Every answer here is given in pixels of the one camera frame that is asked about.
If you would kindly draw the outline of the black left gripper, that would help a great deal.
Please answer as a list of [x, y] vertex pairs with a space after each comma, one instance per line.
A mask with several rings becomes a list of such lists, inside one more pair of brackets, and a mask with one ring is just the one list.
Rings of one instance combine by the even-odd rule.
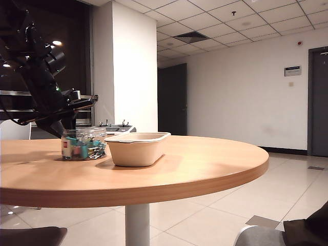
[[65, 129], [76, 129], [76, 117], [78, 112], [92, 107], [93, 104], [93, 98], [83, 98], [76, 101], [70, 101], [60, 110], [48, 114], [37, 112], [36, 115], [33, 116], [33, 121], [36, 122], [36, 125], [40, 129], [56, 136], [57, 138], [61, 138]]

